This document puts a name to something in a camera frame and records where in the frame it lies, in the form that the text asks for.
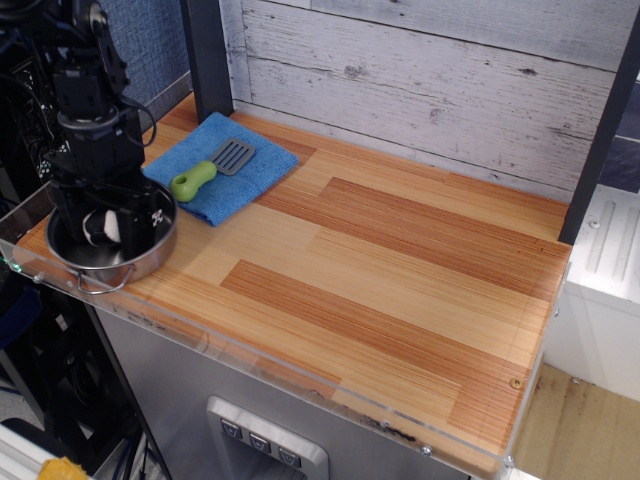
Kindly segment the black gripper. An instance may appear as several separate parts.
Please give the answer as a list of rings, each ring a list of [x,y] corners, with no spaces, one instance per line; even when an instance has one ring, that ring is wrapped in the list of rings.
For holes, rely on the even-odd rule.
[[[135,258],[155,244],[157,191],[142,174],[144,144],[137,107],[63,107],[57,120],[67,150],[49,156],[51,196],[73,240],[85,240],[84,220],[117,211],[121,251]]]

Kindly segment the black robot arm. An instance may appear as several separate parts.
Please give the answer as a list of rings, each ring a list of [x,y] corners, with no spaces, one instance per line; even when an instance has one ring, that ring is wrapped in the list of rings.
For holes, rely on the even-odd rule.
[[[154,244],[157,196],[141,170],[139,105],[96,1],[41,1],[30,26],[47,55],[65,151],[53,153],[54,203],[77,242],[136,257]]]

